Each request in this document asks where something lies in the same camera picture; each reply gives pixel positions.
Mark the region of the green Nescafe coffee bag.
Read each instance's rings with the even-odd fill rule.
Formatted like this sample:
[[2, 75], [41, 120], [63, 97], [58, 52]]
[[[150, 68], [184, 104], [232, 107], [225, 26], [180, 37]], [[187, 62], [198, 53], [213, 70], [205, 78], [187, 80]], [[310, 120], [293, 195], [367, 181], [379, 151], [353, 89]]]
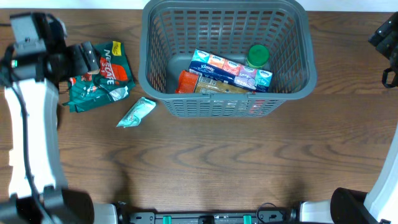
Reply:
[[122, 42], [97, 44], [95, 49], [101, 55], [99, 72], [75, 76], [68, 81], [69, 101], [63, 105], [68, 106], [71, 113], [125, 99], [135, 87]]

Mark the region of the orange pasta packet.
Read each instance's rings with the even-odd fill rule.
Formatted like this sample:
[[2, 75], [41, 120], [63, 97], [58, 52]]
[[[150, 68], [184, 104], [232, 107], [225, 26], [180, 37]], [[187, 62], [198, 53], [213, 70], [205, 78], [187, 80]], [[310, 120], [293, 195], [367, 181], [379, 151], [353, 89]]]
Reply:
[[178, 79], [176, 93], [249, 93], [249, 91], [183, 70]]

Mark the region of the green lid jar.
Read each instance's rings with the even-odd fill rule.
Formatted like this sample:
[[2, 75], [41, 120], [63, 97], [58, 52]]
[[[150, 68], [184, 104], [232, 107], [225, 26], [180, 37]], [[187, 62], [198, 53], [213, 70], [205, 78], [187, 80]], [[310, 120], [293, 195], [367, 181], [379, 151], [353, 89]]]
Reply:
[[247, 54], [246, 64], [248, 67], [260, 69], [265, 66], [270, 57], [267, 47], [264, 45], [253, 45]]

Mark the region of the Kleenex tissue multipack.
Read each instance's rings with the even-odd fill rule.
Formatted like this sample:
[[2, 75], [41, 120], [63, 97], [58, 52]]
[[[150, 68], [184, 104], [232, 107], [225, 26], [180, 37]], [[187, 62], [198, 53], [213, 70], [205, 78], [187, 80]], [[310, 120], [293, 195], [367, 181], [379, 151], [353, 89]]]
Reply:
[[273, 73], [247, 67], [223, 57], [196, 49], [188, 71], [249, 91], [268, 92]]

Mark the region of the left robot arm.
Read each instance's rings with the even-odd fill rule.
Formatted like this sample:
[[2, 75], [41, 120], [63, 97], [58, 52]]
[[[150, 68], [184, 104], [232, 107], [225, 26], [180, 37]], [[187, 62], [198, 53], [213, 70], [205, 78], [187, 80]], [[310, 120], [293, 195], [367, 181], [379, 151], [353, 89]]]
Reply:
[[57, 134], [58, 85], [100, 69], [90, 42], [67, 46], [63, 22], [51, 14], [10, 17], [15, 41], [1, 59], [1, 86], [12, 121], [9, 200], [2, 223], [117, 223], [112, 204], [68, 188]]

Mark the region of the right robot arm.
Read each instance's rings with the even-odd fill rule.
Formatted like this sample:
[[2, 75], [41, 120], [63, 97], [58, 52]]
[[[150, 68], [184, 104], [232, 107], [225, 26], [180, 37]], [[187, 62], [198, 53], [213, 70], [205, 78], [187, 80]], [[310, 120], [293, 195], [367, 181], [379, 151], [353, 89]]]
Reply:
[[[389, 60], [382, 74], [385, 88], [397, 87], [397, 13], [368, 42]], [[339, 187], [329, 200], [303, 202], [286, 216], [286, 223], [397, 223], [397, 134], [381, 173], [370, 192]]]

